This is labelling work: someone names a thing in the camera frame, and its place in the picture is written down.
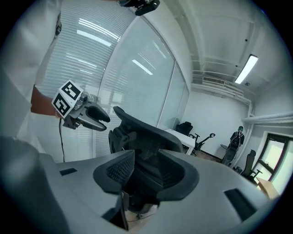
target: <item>chair headrest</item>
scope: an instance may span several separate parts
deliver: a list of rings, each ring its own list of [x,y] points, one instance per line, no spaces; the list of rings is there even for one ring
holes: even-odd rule
[[[250,156],[252,156],[252,157],[255,157],[256,152],[255,152],[254,150],[251,150],[250,153],[249,153],[248,155],[250,155]]]

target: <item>white wall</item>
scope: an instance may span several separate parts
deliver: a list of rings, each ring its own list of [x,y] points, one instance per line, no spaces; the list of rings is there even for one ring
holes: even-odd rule
[[[247,105],[232,98],[192,91],[182,122],[191,122],[193,129],[190,133],[201,136],[198,142],[215,133],[216,136],[207,140],[201,149],[222,159],[225,150],[220,144],[229,145],[230,137],[239,126],[244,127],[245,135],[247,126],[241,119],[247,117],[247,112]]]
[[[291,79],[290,77],[282,79],[279,82],[272,83],[269,88],[264,89],[261,95],[255,100],[255,116],[287,113],[292,111],[293,79]],[[237,162],[236,166],[240,166],[242,169],[244,169],[247,154],[250,152],[251,149],[257,152],[257,155],[255,156],[255,162],[257,161],[265,142],[265,139],[263,139],[265,132],[293,135],[292,123],[265,124],[265,126],[268,127],[260,127],[257,125],[254,126],[247,147],[245,148],[245,151]]]
[[[262,92],[255,101],[255,116],[293,111],[293,79],[287,78]]]
[[[160,6],[155,11],[145,14],[145,17],[166,41],[190,91],[193,68],[186,39],[167,5],[162,0],[160,2]]]

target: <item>hand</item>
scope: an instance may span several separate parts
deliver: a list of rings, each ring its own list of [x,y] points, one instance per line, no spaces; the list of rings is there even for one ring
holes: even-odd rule
[[[35,86],[33,87],[33,94],[31,99],[31,112],[41,115],[56,116],[62,118],[52,105],[52,98],[43,95]]]

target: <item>window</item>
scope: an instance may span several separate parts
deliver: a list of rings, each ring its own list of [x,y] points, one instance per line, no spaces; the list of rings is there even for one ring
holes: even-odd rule
[[[279,194],[286,188],[293,172],[293,141],[290,140],[278,171],[272,178],[272,183]]]
[[[253,171],[261,171],[257,177],[266,181],[272,181],[279,173],[284,156],[287,154],[289,145],[292,145],[292,138],[268,134],[265,146],[257,160]]]

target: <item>window frame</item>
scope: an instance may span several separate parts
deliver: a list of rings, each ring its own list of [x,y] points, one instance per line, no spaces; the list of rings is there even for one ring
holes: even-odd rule
[[[262,160],[265,152],[266,152],[266,148],[269,144],[269,141],[277,141],[277,142],[281,142],[281,143],[284,143],[284,147],[283,147],[283,150],[281,152],[281,155],[280,155],[280,158],[276,164],[276,167],[275,169],[271,168],[269,165],[267,165],[265,163],[265,161]],[[253,167],[253,171],[255,170],[256,166],[258,164],[262,165],[265,169],[267,169],[270,173],[271,173],[271,177],[269,178],[269,181],[271,181],[274,177],[274,175],[276,174],[276,172],[278,171],[278,168],[280,166],[280,164],[282,163],[282,160],[284,159],[284,155],[287,151],[287,148],[288,148],[288,145],[289,145],[289,142],[290,141],[293,141],[293,138],[291,137],[287,137],[287,136],[282,136],[282,135],[276,135],[276,134],[272,134],[272,133],[269,133],[266,137],[266,142],[265,142],[265,145],[261,151],[261,154],[256,162],[256,164],[254,165]]]

